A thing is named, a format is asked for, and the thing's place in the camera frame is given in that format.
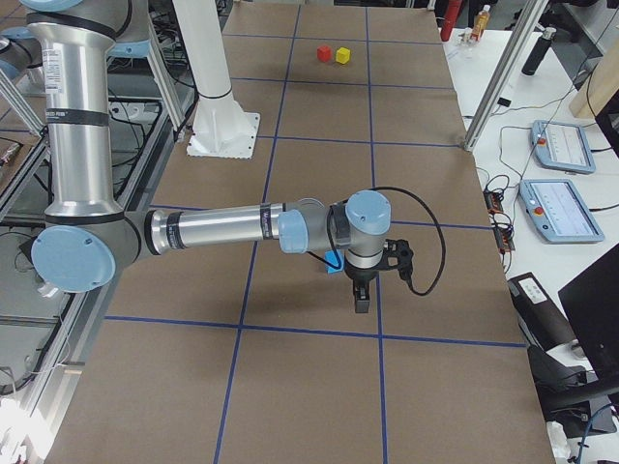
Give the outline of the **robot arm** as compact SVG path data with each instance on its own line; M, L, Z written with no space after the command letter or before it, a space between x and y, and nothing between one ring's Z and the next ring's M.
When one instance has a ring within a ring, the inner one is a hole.
M152 48L144 1L30 1L27 27L42 49L53 200L31 260L44 282L67 293L109 283L135 261L226 243L276 240L286 253L332 249L353 283L355 309L387 257L388 199L373 190L325 206L288 203L202 212L131 213L113 195L107 59Z

